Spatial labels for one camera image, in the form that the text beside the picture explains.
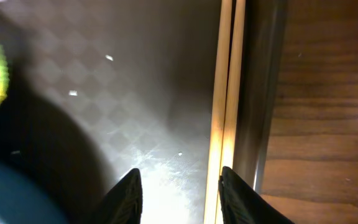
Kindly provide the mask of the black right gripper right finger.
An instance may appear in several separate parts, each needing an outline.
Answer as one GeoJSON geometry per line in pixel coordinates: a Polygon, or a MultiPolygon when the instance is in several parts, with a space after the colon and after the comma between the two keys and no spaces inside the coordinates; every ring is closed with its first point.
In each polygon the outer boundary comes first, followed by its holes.
{"type": "Polygon", "coordinates": [[[224,224],[294,224],[227,166],[219,178],[219,197],[224,224]]]}

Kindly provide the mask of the dark blue plate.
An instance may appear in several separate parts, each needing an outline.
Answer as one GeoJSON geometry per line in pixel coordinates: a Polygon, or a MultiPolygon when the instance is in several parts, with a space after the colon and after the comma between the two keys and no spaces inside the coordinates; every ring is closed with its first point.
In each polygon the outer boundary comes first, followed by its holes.
{"type": "Polygon", "coordinates": [[[67,224],[68,220],[44,190],[0,162],[0,223],[67,224]]]}

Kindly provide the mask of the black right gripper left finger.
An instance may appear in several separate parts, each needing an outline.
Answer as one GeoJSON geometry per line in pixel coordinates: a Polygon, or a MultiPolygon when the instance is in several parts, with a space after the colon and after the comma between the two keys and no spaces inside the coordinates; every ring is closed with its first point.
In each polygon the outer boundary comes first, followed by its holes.
{"type": "Polygon", "coordinates": [[[140,170],[130,170],[90,215],[92,224],[139,224],[142,215],[140,170]]]}

